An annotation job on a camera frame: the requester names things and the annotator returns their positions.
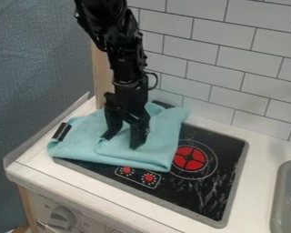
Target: stovetop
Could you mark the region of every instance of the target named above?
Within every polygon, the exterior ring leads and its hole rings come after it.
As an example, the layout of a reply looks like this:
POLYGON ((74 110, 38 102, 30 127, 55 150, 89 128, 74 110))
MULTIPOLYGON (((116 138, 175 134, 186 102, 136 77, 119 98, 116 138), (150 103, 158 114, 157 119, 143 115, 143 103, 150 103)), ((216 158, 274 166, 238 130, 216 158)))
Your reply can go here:
POLYGON ((170 172, 70 159, 55 162, 214 228, 226 226, 246 142, 183 124, 170 172))

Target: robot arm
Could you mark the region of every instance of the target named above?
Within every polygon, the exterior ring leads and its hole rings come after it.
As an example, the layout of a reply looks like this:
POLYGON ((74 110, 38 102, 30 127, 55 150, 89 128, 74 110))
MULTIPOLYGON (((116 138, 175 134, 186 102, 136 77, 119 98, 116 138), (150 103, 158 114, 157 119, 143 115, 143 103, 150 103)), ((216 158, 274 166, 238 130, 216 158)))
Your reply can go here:
POLYGON ((75 5, 78 24, 107 52, 114 71, 115 93, 105 93, 108 130, 102 137, 114 137, 125 121, 131 126, 130 147, 137 148, 146 141, 150 116, 145 110, 149 90, 146 55, 135 17, 126 0, 75 0, 75 5))

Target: red burner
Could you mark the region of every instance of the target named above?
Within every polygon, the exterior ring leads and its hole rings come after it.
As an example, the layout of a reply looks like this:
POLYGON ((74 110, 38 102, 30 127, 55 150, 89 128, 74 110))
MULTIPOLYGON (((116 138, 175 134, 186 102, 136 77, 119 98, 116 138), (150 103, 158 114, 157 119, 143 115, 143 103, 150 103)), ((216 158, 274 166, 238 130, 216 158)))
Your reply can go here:
POLYGON ((206 155, 195 147, 179 147, 174 163, 182 169, 197 171, 206 165, 206 155))
POLYGON ((154 177, 153 177, 153 175, 151 175, 151 174, 146 174, 145 175, 145 181, 146 182, 152 182, 154 180, 154 177))
POLYGON ((129 174, 129 173, 132 172, 132 168, 131 168, 131 167, 123 167, 123 172, 124 172, 125 174, 129 174))

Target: red knob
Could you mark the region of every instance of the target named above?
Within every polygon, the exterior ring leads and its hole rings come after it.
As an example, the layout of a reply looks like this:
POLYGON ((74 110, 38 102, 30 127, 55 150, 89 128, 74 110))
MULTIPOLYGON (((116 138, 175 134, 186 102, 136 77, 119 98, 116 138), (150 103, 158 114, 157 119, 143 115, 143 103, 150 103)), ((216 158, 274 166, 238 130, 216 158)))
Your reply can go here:
POLYGON ((129 174, 129 173, 132 172, 132 168, 131 168, 131 167, 124 167, 124 168, 123 168, 123 172, 124 172, 125 174, 129 174))
POLYGON ((145 175, 145 181, 146 182, 152 182, 153 180, 154 180, 153 175, 151 175, 151 174, 146 174, 145 175))

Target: teal towel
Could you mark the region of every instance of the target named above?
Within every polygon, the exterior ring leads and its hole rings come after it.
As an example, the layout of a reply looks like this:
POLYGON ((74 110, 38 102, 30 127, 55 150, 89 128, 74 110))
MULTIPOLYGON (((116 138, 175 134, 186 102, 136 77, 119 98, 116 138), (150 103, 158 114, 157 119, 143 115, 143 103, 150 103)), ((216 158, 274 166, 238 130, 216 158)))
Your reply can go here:
POLYGON ((128 166, 167 172, 176 152, 181 123, 186 120, 183 108, 164 109, 147 103, 146 111, 151 116, 151 132, 141 147, 129 147, 129 125, 111 140, 101 138, 106 131, 105 115, 98 110, 89 116, 72 118, 72 126, 61 142, 52 139, 48 153, 52 157, 70 158, 116 166, 128 166))

